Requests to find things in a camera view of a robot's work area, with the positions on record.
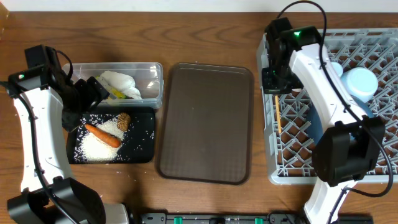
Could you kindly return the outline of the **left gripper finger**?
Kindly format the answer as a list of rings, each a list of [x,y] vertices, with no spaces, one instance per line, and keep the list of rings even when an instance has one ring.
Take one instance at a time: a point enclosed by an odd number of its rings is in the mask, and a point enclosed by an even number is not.
[[[91,93],[92,106],[97,106],[110,95],[106,88],[95,77],[90,77],[87,80],[87,84]]]
[[[88,80],[79,79],[74,84],[74,87],[79,94],[78,99],[82,112],[90,111],[98,105],[98,94],[95,89],[96,84],[94,78],[89,78]]]

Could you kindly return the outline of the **yellow green snack wrapper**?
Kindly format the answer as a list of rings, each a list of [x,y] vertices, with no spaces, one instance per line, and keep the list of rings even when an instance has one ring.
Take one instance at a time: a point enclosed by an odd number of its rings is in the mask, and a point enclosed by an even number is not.
[[[95,77],[97,81],[105,88],[107,92],[109,92],[108,99],[109,100],[121,100],[126,99],[126,95],[112,87],[103,77],[97,76]]]

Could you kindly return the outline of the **light blue cup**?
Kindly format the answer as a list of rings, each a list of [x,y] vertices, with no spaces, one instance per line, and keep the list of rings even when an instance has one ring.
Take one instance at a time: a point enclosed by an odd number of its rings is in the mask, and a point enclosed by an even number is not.
[[[343,74],[343,67],[338,62],[331,62],[336,74],[341,77]]]

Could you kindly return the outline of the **brown textured food piece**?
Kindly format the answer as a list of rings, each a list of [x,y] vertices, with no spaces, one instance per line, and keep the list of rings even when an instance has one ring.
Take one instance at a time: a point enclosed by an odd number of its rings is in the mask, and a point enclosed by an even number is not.
[[[127,113],[120,113],[118,115],[117,128],[123,132],[126,132],[129,128],[131,117]]]

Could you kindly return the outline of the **wooden chopstick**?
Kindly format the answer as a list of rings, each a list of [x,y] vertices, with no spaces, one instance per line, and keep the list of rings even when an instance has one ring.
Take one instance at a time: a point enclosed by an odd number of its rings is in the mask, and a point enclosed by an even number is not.
[[[278,133],[279,135],[282,134],[282,126],[281,126],[281,120],[280,120],[280,108],[279,108],[279,96],[275,95],[275,112],[276,112],[276,118],[277,118],[277,128],[278,128]]]

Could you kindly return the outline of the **light blue rice bowl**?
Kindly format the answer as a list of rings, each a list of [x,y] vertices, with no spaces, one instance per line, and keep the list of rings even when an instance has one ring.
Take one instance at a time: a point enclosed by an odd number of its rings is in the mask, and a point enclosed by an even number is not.
[[[378,80],[375,74],[364,67],[357,67],[343,73],[340,77],[347,92],[367,103],[378,88]]]

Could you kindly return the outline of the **orange carrot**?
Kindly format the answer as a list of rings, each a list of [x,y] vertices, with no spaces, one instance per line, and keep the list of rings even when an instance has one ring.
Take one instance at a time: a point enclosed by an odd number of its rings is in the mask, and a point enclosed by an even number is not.
[[[103,130],[94,127],[90,124],[85,124],[84,127],[91,132],[92,134],[94,134],[99,140],[103,141],[105,144],[113,147],[113,148],[118,148],[121,145],[121,141],[108,134],[107,132],[104,132]]]

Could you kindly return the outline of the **white napkin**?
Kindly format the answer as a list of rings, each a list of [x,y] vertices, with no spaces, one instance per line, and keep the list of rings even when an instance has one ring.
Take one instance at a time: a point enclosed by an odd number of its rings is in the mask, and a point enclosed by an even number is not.
[[[99,76],[103,77],[112,87],[126,95],[126,99],[142,99],[133,77],[112,71],[105,71]]]

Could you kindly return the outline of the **dark blue plate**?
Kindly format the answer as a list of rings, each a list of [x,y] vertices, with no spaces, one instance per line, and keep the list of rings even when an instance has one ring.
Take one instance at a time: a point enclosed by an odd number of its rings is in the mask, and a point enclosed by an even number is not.
[[[368,108],[368,106],[364,102],[362,102],[359,98],[357,98],[355,96],[351,96],[351,97],[358,104],[358,106],[366,112],[366,114],[369,118],[374,117],[372,111]],[[323,129],[322,129],[320,117],[319,117],[314,106],[311,106],[311,108],[309,109],[309,112],[307,114],[307,121],[309,121],[311,123],[310,127],[307,128],[307,134],[308,134],[309,138],[313,139],[314,144],[317,145],[319,140],[323,136]]]

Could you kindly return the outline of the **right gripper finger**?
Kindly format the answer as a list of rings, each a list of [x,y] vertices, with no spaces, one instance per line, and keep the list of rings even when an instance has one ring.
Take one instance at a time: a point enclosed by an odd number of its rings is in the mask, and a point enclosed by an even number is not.
[[[292,91],[301,91],[303,89],[302,82],[300,81],[300,79],[295,74],[291,74],[288,77],[288,81],[289,81],[289,88]]]
[[[276,75],[270,68],[262,69],[261,80],[264,94],[281,95],[291,92],[289,82],[285,78]]]

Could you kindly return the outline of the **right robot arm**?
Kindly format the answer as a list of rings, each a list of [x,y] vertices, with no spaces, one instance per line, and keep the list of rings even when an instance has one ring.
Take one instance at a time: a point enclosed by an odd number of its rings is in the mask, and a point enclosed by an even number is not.
[[[317,181],[300,222],[333,223],[346,194],[375,168],[385,125],[380,117],[370,118],[346,91],[314,26],[272,23],[263,48],[262,92],[277,96],[305,90],[321,125],[312,151]]]

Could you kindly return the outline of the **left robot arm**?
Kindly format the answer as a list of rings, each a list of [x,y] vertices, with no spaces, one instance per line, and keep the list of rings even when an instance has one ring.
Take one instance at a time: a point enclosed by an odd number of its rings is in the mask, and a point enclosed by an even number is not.
[[[21,194],[7,201],[16,223],[130,223],[125,205],[104,204],[99,194],[73,178],[58,94],[68,77],[50,65],[9,76],[22,129]]]

